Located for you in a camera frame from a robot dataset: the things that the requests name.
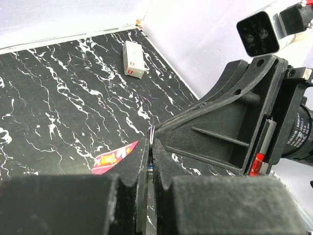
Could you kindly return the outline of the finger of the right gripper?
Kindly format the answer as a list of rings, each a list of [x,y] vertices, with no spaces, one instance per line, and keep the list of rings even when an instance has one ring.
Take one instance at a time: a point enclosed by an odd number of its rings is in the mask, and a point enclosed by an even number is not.
[[[227,93],[157,126],[155,140],[168,152],[246,173],[287,68],[275,55],[254,58]]]
[[[248,62],[237,60],[229,62],[213,88],[195,104],[214,101],[227,93],[241,79],[248,68]]]

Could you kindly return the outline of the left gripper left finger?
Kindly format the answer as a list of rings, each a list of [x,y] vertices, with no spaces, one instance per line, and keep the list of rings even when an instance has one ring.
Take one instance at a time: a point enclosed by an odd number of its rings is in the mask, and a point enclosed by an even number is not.
[[[143,235],[149,140],[101,175],[14,177],[0,185],[3,235]]]

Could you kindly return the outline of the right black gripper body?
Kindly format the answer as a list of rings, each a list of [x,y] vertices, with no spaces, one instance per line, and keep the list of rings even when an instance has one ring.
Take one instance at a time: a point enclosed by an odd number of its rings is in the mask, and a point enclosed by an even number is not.
[[[305,90],[313,85],[308,67],[286,71],[273,110],[265,120],[249,165],[249,174],[269,174],[281,158],[313,165],[313,112],[306,107]]]

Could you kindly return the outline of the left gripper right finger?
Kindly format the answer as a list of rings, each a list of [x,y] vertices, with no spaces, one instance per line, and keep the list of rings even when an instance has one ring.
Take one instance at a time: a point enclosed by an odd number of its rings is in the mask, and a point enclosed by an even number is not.
[[[270,176],[193,176],[153,147],[159,235],[304,235],[286,187]]]

